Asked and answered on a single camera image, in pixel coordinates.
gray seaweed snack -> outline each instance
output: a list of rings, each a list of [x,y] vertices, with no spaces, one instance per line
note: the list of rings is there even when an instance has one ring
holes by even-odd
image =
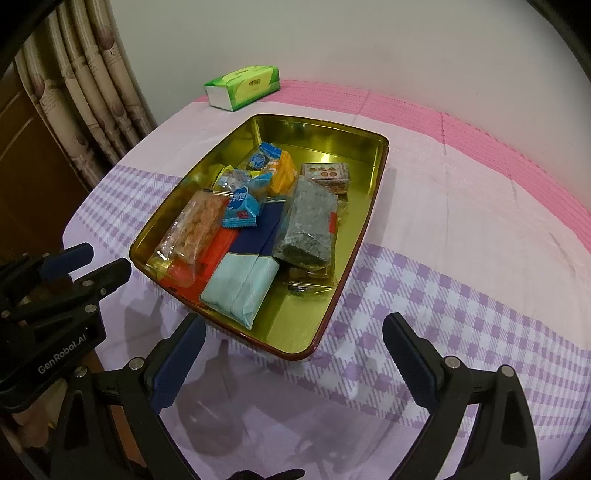
[[[286,205],[273,256],[307,270],[319,270],[333,258],[337,196],[298,177],[293,198]]]

red label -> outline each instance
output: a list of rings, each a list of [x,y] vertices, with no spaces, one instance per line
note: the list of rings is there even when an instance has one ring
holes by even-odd
[[[336,233],[336,212],[330,212],[329,232]]]

blue gripper pad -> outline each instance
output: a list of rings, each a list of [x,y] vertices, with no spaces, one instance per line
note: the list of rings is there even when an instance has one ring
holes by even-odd
[[[437,372],[433,370],[441,368],[439,366],[441,356],[435,347],[428,340],[419,338],[399,313],[391,313],[384,319],[382,335],[384,344],[415,403],[425,407],[430,413],[436,410],[439,404],[438,381]],[[435,357],[425,358],[425,353],[429,357],[433,357],[434,353]]]
[[[156,415],[163,408],[173,404],[205,342],[206,326],[204,318],[194,313],[190,313],[187,317],[172,336],[165,340],[165,342],[172,341],[176,342],[176,344],[154,375],[150,404]],[[189,325],[184,332],[180,331],[185,322]]]
[[[95,256],[91,244],[83,243],[46,258],[39,268],[42,280],[55,280],[88,265]]]

white wall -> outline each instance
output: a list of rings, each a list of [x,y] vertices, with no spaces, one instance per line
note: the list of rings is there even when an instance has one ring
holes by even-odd
[[[450,113],[591,208],[591,84],[525,0],[111,0],[158,123],[250,64]]]

gold metal tray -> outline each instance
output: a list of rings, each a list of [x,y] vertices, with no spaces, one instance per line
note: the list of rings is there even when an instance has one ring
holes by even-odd
[[[254,320],[246,330],[234,320],[195,305],[165,288],[218,326],[287,360],[311,355],[330,320],[367,228],[388,155],[388,140],[359,128],[332,122],[282,115],[256,115],[215,146],[168,195],[144,226],[129,250],[135,266],[157,282],[146,263],[162,237],[197,189],[211,188],[218,173],[238,166],[266,141],[287,150],[297,167],[302,163],[349,164],[349,191],[335,246],[335,280],[321,293],[288,289],[287,276],[275,278]]]

